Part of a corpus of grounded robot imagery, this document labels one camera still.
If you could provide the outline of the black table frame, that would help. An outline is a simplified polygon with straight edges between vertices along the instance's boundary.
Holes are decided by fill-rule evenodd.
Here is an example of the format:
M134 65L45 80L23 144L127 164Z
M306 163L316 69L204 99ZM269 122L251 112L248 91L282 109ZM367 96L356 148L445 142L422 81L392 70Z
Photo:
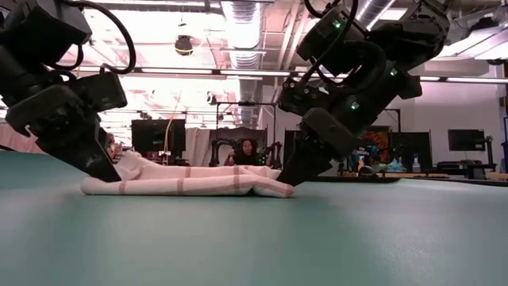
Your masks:
M475 184L482 186L492 186L492 187L508 187L507 181L494 181L494 180L470 180L470 179L449 179L442 177L426 177L426 176L416 176L416 177L408 177L408 180L432 180L432 181L444 181L444 182L453 182L453 183L464 183L464 184ZM400 181L398 177L332 177L332 176L317 176L314 177L308 182L316 182L316 183L362 183L362 184L389 184Z

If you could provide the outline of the long led light bar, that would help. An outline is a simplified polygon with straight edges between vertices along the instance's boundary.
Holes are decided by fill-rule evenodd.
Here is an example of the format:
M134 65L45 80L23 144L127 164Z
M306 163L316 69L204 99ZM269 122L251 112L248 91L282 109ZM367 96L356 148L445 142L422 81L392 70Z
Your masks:
M170 77L170 76L215 76L215 77L247 77L247 78L302 78L305 73L300 71L272 71L272 70L221 70L201 68L135 68L130 76ZM471 83L471 84L508 84L508 78L487 78L467 76L438 76L420 75L422 82L435 83Z

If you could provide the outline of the black hanging dome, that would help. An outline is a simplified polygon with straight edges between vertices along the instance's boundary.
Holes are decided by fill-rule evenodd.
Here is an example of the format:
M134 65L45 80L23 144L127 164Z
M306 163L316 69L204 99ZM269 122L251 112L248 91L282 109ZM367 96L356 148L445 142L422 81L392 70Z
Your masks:
M174 44L174 50L180 56L190 56L194 52L194 47L191 43L191 36L178 35Z

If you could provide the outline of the large black screen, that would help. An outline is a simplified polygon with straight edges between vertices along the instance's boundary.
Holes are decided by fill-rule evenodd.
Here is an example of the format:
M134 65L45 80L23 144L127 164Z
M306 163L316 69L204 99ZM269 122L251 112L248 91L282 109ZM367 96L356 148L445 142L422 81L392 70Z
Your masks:
M392 156L402 158L402 165L407 172L413 172L414 157L418 158L421 171L433 167L429 132L392 133L391 147Z

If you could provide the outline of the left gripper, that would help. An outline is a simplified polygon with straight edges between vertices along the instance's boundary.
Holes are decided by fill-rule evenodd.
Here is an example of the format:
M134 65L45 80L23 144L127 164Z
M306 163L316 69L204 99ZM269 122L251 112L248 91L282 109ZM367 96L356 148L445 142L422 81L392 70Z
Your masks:
M118 75L107 71L59 80L10 107L6 120L20 134L35 135L48 155L101 181L118 182L113 137L100 127L98 114L126 105Z

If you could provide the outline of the white curtain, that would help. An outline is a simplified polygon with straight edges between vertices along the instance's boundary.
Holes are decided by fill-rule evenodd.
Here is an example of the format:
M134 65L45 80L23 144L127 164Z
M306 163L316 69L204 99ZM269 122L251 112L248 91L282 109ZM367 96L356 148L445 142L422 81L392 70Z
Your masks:
M209 147L209 129L186 129L186 150L183 157L188 160L191 166L202 166L205 164Z

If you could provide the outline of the green table mat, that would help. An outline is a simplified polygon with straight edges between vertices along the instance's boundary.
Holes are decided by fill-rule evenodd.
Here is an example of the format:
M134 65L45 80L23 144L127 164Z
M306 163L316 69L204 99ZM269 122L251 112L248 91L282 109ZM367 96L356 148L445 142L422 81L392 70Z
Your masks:
M508 286L508 187L102 196L82 179L51 157L0 154L0 286Z

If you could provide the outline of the black stand frame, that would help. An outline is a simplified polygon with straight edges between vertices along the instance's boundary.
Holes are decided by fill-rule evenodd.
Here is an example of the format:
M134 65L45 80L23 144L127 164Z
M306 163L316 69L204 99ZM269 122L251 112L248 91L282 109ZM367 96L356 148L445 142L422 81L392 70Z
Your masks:
M278 132L278 123L277 123L277 117L276 117L276 104L275 103L269 103L269 102L253 102L253 101L239 101L239 102L217 102L216 104L216 129L218 129L218 123L219 123L219 106L221 104L225 104L228 106L270 106L273 109L273 112L271 114L273 118L273 135L272 135L272 143L267 146L264 150L264 152L261 154L261 156L267 156L268 154L271 155L271 163L272 167L275 169L281 169L282 168L282 162L280 160L280 153L282 144L278 141L276 141L276 136Z

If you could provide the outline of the black desk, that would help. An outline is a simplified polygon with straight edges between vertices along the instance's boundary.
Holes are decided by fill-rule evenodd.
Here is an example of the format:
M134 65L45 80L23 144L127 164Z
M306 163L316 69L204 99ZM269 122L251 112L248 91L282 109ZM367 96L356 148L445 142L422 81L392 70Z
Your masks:
M487 171L494 172L496 164L484 164L481 160L442 161L436 165L439 173L463 176L471 180L484 180Z

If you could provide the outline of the black desk monitor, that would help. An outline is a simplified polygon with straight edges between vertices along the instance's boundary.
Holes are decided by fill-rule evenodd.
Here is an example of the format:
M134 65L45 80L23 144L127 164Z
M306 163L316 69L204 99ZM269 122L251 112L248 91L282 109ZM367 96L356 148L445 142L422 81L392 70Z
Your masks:
M182 157L186 150L186 121L184 119L150 119L131 121L132 146L142 155L166 150Z

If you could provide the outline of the black wall monitor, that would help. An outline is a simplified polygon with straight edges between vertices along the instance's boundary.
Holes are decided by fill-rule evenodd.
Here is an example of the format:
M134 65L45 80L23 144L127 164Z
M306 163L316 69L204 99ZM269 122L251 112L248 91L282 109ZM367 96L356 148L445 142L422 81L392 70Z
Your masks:
M485 135L482 129L449 129L450 151L484 151Z

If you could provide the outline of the silver ventilation duct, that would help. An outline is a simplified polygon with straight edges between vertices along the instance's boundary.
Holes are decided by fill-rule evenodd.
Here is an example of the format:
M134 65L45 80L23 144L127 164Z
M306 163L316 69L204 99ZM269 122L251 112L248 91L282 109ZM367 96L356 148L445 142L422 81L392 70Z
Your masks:
M231 68L236 70L258 70L261 54L261 29L264 5L260 2L221 1L226 19L227 42L234 52L229 54ZM239 79L239 102L258 102L258 79ZM241 124L257 125L257 106L239 106Z
M381 16L391 8L397 0L365 0L356 20L366 29L370 30Z

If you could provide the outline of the person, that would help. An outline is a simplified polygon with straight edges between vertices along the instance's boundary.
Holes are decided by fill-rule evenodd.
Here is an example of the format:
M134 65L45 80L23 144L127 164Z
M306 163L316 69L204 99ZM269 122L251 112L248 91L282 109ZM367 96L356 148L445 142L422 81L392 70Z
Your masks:
M371 158L378 154L375 142L369 139L363 139L360 146L352 151L348 157L348 166L351 171L358 172L364 166L371 167Z
M117 154L122 150L122 145L115 142L115 137L112 133L106 134L106 152L110 159L114 159Z
M230 153L225 160L225 166L258 165L258 144L251 138L241 140L241 148Z

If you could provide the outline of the dark backdrop cloth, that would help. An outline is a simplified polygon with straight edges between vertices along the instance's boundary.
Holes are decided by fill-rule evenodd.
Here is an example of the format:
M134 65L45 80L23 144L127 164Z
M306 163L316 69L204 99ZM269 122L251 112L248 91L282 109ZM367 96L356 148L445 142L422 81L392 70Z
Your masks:
M211 157L209 166L223 165L228 154L241 150L244 139L255 141L258 153L261 153L267 147L267 131L265 129L249 129L246 127L212 129L210 131Z

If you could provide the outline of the white towel red checks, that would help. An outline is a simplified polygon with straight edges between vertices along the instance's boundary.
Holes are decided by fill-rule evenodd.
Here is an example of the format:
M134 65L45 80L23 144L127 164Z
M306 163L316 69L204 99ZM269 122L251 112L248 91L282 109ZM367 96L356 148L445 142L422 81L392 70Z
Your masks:
M115 170L121 180L107 183L88 176L80 185L86 195L255 195L287 198L293 187L277 180L267 166L163 166L127 151Z

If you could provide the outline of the pink curtain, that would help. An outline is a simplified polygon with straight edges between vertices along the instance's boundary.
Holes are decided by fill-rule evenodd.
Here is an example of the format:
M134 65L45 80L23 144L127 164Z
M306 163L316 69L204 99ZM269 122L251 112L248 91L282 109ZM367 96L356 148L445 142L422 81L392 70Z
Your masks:
M44 154L36 144L37 137L31 135L25 137L17 133L7 122L0 122L0 151L2 146L21 153L40 153Z

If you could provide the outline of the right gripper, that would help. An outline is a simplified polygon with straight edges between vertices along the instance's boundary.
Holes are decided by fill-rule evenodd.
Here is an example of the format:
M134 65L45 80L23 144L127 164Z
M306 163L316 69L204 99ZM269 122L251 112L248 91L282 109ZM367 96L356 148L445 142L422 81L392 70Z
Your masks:
M329 170L332 159L346 157L360 145L360 133L395 97L422 95L420 78L389 61L378 45L345 45L354 48L360 70L344 85L323 92L302 80L283 83L279 108L302 117L302 133L285 133L279 182L297 186Z

